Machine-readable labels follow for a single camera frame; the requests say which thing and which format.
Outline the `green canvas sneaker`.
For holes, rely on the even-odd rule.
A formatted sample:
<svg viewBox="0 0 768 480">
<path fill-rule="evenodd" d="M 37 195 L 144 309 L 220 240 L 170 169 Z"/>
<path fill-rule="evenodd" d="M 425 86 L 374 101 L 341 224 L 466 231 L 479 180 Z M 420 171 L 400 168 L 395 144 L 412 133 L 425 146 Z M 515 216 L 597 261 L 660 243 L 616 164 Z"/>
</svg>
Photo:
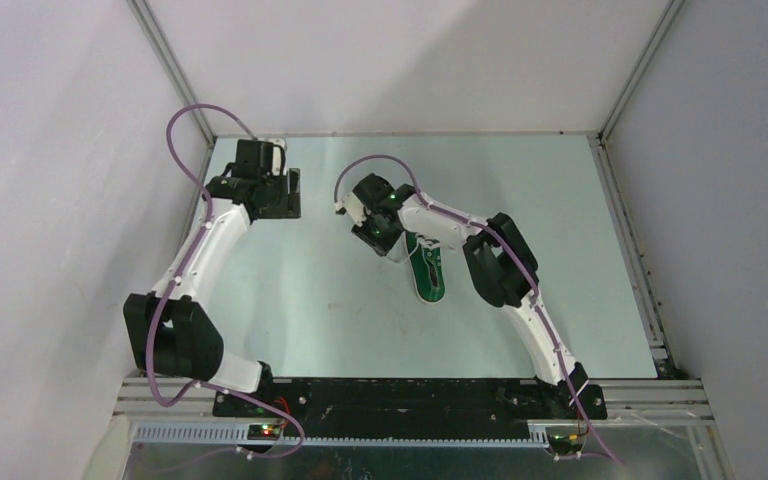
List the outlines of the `green canvas sneaker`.
<svg viewBox="0 0 768 480">
<path fill-rule="evenodd" d="M 419 300 L 433 305 L 443 300 L 446 287 L 442 272 L 441 248 L 421 250 L 408 262 Z"/>
</svg>

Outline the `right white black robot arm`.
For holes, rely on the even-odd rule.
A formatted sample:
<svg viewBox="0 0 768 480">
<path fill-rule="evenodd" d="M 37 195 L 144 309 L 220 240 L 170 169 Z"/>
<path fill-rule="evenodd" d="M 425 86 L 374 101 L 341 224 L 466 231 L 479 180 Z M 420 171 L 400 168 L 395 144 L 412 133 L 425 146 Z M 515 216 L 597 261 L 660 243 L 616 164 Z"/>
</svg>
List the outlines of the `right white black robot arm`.
<svg viewBox="0 0 768 480">
<path fill-rule="evenodd" d="M 562 341 L 546 311 L 538 262 L 512 218 L 469 215 L 434 201 L 418 188 L 393 187 L 369 174 L 346 195 L 334 196 L 335 211 L 348 215 L 352 233 L 386 257 L 402 242 L 415 291 L 428 304 L 446 293 L 441 253 L 462 253 L 474 290 L 505 312 L 530 355 L 545 411 L 556 418 L 587 417 L 593 392 L 589 376 Z"/>
</svg>

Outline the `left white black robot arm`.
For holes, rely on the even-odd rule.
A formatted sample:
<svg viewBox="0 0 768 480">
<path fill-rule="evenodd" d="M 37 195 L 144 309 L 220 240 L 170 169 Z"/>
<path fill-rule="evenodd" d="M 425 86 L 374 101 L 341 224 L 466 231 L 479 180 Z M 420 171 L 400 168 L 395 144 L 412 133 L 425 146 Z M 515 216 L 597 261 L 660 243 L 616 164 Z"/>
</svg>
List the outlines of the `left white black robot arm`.
<svg viewBox="0 0 768 480">
<path fill-rule="evenodd" d="M 238 391 L 243 409 L 264 416 L 276 403 L 269 366 L 230 352 L 222 336 L 226 325 L 210 317 L 207 305 L 253 222 L 300 217 L 300 171 L 287 165 L 285 140 L 240 139 L 234 160 L 201 192 L 204 210 L 167 272 L 149 292 L 125 301 L 133 355 L 145 373 Z"/>
</svg>

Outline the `white shoelace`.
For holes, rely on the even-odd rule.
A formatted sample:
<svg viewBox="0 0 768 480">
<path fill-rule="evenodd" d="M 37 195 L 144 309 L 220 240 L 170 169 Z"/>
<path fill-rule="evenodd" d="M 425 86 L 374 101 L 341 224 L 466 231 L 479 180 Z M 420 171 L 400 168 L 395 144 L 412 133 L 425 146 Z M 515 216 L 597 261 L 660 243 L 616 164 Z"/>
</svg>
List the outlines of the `white shoelace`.
<svg viewBox="0 0 768 480">
<path fill-rule="evenodd" d="M 404 245 L 404 254 L 398 258 L 392 258 L 390 254 L 386 254 L 384 259 L 395 265 L 401 265 L 408 262 L 416 253 L 421 250 L 435 250 L 443 246 L 443 244 L 436 239 L 426 238 L 422 235 L 414 233 L 405 233 L 402 236 Z"/>
</svg>

